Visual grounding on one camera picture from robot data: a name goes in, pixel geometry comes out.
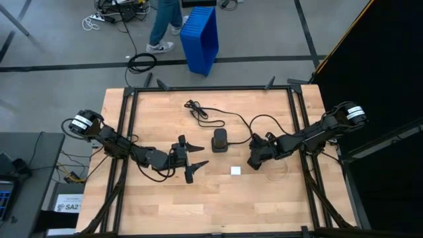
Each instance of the power strip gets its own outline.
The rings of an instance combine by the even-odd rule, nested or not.
[[[102,21],[102,22],[105,21],[103,16],[98,16],[96,14],[91,15],[90,18],[93,19],[93,20],[99,20],[99,21]]]

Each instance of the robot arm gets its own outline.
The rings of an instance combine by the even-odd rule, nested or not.
[[[360,106],[353,102],[343,102],[331,111],[325,112],[320,121],[295,134],[276,137],[268,132],[266,139],[253,134],[247,163],[258,170],[262,162],[290,156],[302,145],[305,146],[306,152],[319,154],[325,148],[328,139],[339,138],[360,129],[366,122],[367,117]]]
[[[103,144],[105,154],[119,159],[130,156],[139,166],[148,168],[151,165],[151,168],[158,173],[185,167],[185,179],[187,183],[193,183],[192,175],[194,172],[208,162],[189,163],[187,152],[201,151],[204,148],[190,145],[186,142],[184,135],[179,136],[178,143],[172,144],[171,152],[167,155],[155,147],[143,147],[134,144],[116,133],[112,127],[104,123],[104,118],[100,114],[91,110],[79,111],[69,124],[69,129],[80,137],[78,138],[65,132],[62,123],[62,130],[67,135],[87,141],[95,139]]]

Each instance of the person's leg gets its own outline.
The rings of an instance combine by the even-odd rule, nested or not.
[[[156,46],[161,41],[174,14],[175,0],[158,0],[158,2],[156,21],[150,34],[151,46]]]
[[[171,19],[171,25],[176,29],[182,27],[182,13],[180,12],[180,5],[179,0],[174,0],[175,3],[173,5],[173,15]]]
[[[182,17],[182,13],[180,12],[179,1],[176,0],[176,4],[173,9],[173,18],[171,20],[172,35],[179,35],[180,30],[182,30],[182,26],[184,26],[185,22],[188,20],[188,17],[189,16]]]

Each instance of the jeans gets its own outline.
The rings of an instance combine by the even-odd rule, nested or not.
[[[175,28],[182,27],[182,13],[179,0],[158,0],[156,22],[150,34],[150,44],[157,45],[166,33],[170,23]]]

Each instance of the small white cube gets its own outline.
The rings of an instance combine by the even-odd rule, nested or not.
[[[241,175],[241,168],[239,166],[232,166],[231,175]]]

